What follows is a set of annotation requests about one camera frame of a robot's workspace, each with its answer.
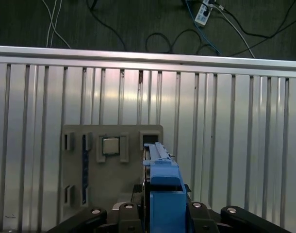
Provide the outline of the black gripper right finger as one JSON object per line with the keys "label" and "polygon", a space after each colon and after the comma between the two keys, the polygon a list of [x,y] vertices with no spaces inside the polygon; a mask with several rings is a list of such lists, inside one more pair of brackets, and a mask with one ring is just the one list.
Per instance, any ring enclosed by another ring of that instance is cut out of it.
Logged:
{"label": "black gripper right finger", "polygon": [[238,206],[225,206],[220,213],[200,202],[186,207],[188,233],[287,233],[288,230],[271,223]]}

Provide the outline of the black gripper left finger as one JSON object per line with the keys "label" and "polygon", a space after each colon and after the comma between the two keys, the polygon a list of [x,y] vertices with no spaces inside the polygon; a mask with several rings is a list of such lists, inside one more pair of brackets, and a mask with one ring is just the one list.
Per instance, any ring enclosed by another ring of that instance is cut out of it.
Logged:
{"label": "black gripper left finger", "polygon": [[138,206],[121,202],[107,212],[101,207],[86,208],[51,228],[49,233],[143,233]]}

